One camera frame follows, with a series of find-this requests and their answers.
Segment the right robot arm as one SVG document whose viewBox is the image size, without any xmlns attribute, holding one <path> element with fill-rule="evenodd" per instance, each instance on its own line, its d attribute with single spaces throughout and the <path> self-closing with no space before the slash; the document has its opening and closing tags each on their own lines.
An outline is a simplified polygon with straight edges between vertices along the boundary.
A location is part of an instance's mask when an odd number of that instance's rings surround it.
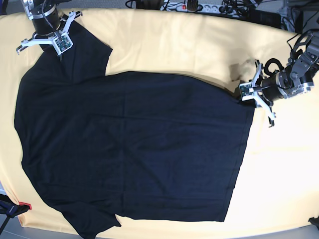
<svg viewBox="0 0 319 239">
<path fill-rule="evenodd" d="M 34 45 L 52 46 L 56 54 L 62 54 L 73 46 L 69 36 L 69 28 L 72 22 L 83 15 L 81 11 L 70 11 L 68 15 L 59 16 L 57 5 L 60 0 L 23 0 L 26 16 L 32 21 L 35 32 L 30 39 L 24 39 L 16 49 L 21 51 Z"/>
</svg>

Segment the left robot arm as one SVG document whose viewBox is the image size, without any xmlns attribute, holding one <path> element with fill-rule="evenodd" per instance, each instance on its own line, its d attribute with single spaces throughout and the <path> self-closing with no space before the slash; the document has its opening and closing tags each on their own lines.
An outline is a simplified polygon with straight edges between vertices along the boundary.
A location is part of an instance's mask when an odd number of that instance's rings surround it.
<svg viewBox="0 0 319 239">
<path fill-rule="evenodd" d="M 272 58 L 261 67 L 253 81 L 253 92 L 258 94 L 269 119 L 269 127 L 275 125 L 276 115 L 272 111 L 274 101 L 290 99 L 309 92 L 314 87 L 314 76 L 319 71 L 319 30 L 311 29 L 301 34 L 290 51 L 284 67 Z"/>
</svg>

